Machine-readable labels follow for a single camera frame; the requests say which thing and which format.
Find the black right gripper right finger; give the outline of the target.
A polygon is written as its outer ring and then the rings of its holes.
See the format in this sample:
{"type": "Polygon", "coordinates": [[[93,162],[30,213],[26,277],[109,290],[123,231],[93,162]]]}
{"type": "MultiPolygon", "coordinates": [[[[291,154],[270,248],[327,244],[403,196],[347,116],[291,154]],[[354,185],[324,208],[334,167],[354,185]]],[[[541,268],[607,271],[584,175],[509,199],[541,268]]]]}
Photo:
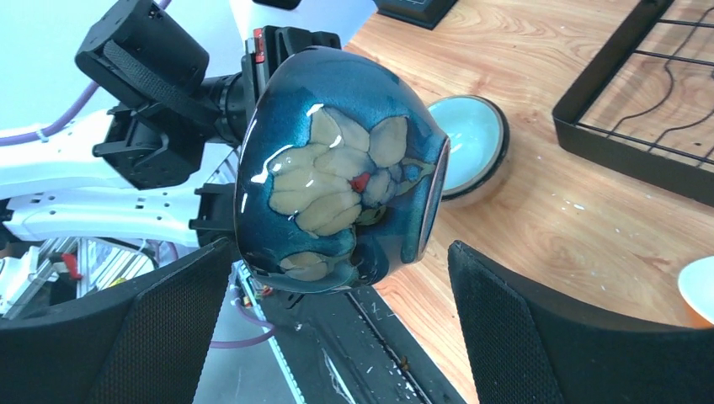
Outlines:
{"type": "Polygon", "coordinates": [[[713,331],[593,306],[461,241],[448,270],[482,403],[710,403],[713,331]]]}

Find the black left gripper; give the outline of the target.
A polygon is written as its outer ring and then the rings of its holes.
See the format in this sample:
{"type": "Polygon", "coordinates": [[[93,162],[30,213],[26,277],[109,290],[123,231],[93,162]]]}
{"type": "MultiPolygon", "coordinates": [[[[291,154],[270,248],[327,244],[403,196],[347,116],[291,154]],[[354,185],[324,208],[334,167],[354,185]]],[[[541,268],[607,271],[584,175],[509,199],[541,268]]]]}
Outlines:
{"type": "MultiPolygon", "coordinates": [[[[331,32],[266,25],[254,29],[245,46],[240,72],[206,78],[201,83],[201,89],[220,112],[211,139],[232,147],[242,144],[268,78],[288,57],[310,46],[341,49],[342,43],[331,32]]],[[[235,183],[205,183],[194,194],[200,197],[200,203],[197,216],[189,220],[189,229],[195,232],[199,245],[221,238],[236,242],[235,183]]]]}

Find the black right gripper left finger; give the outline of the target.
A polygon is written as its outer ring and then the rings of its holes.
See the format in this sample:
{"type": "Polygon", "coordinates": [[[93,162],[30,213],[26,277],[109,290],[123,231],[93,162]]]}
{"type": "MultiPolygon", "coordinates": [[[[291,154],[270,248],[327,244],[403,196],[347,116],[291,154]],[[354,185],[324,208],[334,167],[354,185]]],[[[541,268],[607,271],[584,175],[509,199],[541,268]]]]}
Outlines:
{"type": "Polygon", "coordinates": [[[2,402],[192,402],[232,251],[223,238],[148,274],[3,322],[2,402]]]}

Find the black beige bowl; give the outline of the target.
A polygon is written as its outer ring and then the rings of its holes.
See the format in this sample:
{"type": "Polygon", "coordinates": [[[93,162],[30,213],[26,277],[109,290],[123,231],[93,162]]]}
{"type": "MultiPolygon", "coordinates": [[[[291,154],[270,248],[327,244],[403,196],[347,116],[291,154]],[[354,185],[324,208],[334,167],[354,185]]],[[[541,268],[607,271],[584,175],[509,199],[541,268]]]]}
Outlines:
{"type": "Polygon", "coordinates": [[[238,251],[272,288],[371,286],[424,255],[450,141],[397,74],[311,46],[269,79],[242,144],[238,251]]]}

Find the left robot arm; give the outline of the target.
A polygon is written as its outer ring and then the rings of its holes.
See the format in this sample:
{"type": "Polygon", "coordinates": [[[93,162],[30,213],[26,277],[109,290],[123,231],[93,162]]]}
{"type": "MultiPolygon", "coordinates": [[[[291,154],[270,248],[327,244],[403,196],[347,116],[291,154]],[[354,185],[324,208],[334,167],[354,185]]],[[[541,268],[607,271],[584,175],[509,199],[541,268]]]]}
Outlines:
{"type": "Polygon", "coordinates": [[[233,238],[234,183],[211,183],[241,146],[276,69],[335,33],[266,25],[242,69],[207,77],[208,52],[167,3],[118,1],[75,63],[91,80],[56,123],[1,139],[1,242],[135,238],[202,247],[233,238]]]}

